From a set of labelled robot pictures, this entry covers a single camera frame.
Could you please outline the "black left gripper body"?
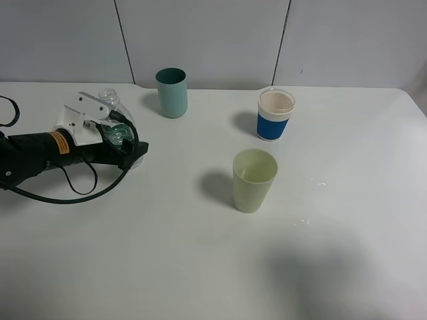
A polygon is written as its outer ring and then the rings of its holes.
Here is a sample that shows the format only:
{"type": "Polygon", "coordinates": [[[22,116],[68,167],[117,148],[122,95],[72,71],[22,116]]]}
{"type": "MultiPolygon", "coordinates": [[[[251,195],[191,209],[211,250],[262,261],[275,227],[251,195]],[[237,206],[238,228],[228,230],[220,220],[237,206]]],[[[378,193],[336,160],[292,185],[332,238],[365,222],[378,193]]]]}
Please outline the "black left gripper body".
{"type": "Polygon", "coordinates": [[[120,166],[122,154],[111,143],[97,143],[78,147],[79,156],[83,161],[102,165],[120,166]]]}

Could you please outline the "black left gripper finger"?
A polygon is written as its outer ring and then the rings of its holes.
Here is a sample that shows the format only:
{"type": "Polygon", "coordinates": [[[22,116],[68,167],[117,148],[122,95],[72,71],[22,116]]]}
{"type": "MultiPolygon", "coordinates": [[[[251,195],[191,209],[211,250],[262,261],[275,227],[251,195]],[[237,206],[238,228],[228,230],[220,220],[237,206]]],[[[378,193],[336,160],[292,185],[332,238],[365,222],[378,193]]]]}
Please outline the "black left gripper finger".
{"type": "Polygon", "coordinates": [[[149,143],[144,141],[123,141],[117,166],[122,170],[135,169],[142,163],[148,148],[149,143]]]}

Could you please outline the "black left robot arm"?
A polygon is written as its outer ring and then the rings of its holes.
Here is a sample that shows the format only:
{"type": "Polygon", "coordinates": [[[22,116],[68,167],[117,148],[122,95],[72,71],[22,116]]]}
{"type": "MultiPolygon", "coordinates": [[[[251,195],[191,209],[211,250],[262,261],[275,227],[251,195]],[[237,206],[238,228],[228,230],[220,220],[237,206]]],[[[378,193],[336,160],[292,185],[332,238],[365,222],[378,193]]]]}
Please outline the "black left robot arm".
{"type": "Polygon", "coordinates": [[[16,187],[25,180],[52,169],[79,163],[113,165],[121,170],[130,168],[145,155],[149,144],[139,142],[114,147],[110,142],[77,146],[65,129],[52,132],[1,137],[1,188],[16,187]]]}

